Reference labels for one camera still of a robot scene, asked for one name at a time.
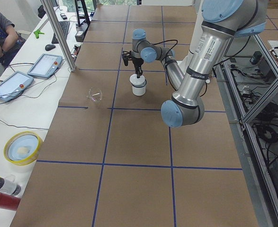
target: gray shirt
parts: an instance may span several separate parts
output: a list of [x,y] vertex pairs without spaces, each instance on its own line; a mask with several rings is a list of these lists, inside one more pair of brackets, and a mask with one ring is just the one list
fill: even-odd
[[[6,27],[12,25],[15,26],[10,20],[8,20],[3,14],[0,13],[0,46],[2,47],[6,37],[8,36],[6,33]],[[19,35],[18,40],[15,45],[8,51],[8,53],[17,52],[25,42],[25,39]]]

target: computer mouse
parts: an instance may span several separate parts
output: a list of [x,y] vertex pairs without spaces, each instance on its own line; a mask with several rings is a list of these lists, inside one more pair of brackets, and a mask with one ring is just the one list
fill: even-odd
[[53,48],[55,48],[55,45],[54,45],[54,44],[47,44],[47,45],[45,46],[45,50],[46,50],[46,51],[50,51],[50,50],[52,50]]

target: black keyboard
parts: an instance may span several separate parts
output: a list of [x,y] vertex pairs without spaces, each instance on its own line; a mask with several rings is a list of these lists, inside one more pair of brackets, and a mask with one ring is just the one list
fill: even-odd
[[[68,29],[69,29],[69,24],[70,22],[65,20],[65,21],[59,21],[59,25],[63,31],[63,35],[65,37],[65,39],[67,38],[67,35],[68,35]],[[54,36],[53,36],[53,39],[52,39],[52,44],[58,44],[59,41],[58,39],[55,37],[55,33],[54,33]]]

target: white cylinder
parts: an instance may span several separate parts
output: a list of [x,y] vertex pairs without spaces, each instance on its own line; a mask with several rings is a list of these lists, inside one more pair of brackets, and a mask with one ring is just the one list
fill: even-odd
[[140,78],[137,78],[137,74],[133,74],[129,78],[132,88],[133,94],[136,96],[142,96],[146,92],[146,80],[145,77],[142,75]]

